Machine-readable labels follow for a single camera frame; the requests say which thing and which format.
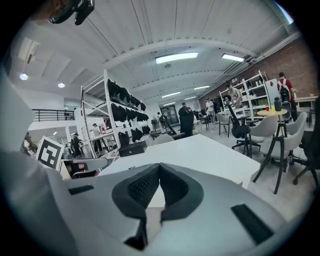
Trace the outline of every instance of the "black box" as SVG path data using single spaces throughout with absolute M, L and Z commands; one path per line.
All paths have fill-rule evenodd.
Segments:
M 119 148 L 119 155 L 120 157 L 123 158 L 123 157 L 132 156 L 136 154 L 141 154 L 146 151 L 147 147 L 148 146 L 146 144 L 146 141 L 125 145 Z

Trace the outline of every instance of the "person in red shirt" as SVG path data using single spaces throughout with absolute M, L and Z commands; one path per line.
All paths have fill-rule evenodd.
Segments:
M 285 74 L 283 72 L 279 73 L 279 82 L 281 85 L 286 85 L 290 91 L 290 105 L 291 105 L 291 117 L 293 121 L 295 122 L 298 119 L 298 114 L 297 114 L 297 107 L 296 107 L 296 102 L 295 102 L 295 96 L 294 96 L 294 88 L 292 87 L 291 82 L 286 78 Z M 278 91 L 280 92 L 280 85 L 279 82 L 277 84 Z

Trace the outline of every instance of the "brick wall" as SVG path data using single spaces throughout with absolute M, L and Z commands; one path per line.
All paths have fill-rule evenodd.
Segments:
M 254 64 L 249 69 L 238 74 L 238 78 L 249 79 L 258 74 L 258 70 L 265 72 L 268 79 L 279 78 L 279 72 L 284 72 L 294 89 L 296 96 L 308 97 L 310 94 L 319 95 L 317 88 L 317 71 L 312 54 L 302 38 L 289 43 L 269 57 Z M 215 99 L 219 91 L 225 90 L 225 84 L 199 99 L 202 109 L 206 108 L 206 98 Z

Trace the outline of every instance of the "black railing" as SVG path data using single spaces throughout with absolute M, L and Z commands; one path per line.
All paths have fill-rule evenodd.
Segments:
M 33 111 L 34 122 L 75 120 L 74 112 L 69 110 L 33 109 Z

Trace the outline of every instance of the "bottle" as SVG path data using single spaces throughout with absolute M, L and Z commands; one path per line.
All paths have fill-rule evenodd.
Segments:
M 281 111 L 282 109 L 282 102 L 279 99 L 279 97 L 274 98 L 274 110 L 275 111 Z

